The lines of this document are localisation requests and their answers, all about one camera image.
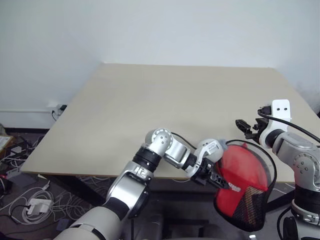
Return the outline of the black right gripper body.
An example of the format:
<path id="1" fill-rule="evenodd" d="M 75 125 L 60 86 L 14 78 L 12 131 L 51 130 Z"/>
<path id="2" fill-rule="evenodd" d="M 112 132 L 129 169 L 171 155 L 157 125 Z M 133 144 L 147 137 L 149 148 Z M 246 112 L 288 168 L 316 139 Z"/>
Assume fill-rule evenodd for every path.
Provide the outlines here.
<path id="1" fill-rule="evenodd" d="M 260 139 L 260 136 L 262 132 L 267 128 L 269 124 L 269 119 L 267 118 L 256 118 L 256 124 L 253 125 L 252 129 L 255 130 L 255 133 L 253 134 L 253 140 L 258 141 Z"/>

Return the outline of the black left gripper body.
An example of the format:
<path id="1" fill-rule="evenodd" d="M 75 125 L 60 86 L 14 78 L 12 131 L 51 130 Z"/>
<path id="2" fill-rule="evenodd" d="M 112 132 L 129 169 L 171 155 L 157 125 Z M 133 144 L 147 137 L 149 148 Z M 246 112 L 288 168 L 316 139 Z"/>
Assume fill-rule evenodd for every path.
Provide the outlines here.
<path id="1" fill-rule="evenodd" d="M 200 186 L 210 184 L 219 187 L 220 183 L 216 180 L 214 163 L 210 160 L 203 160 L 196 173 L 192 176 L 192 181 Z"/>

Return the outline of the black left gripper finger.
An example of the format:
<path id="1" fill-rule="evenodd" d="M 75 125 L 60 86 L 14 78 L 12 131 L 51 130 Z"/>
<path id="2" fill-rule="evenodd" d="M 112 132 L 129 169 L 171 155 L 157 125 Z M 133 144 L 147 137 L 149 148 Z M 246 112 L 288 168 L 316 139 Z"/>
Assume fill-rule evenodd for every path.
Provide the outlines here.
<path id="1" fill-rule="evenodd" d="M 219 174 L 213 173 L 210 176 L 210 182 L 213 186 L 219 189 L 229 189 L 229 183 Z"/>

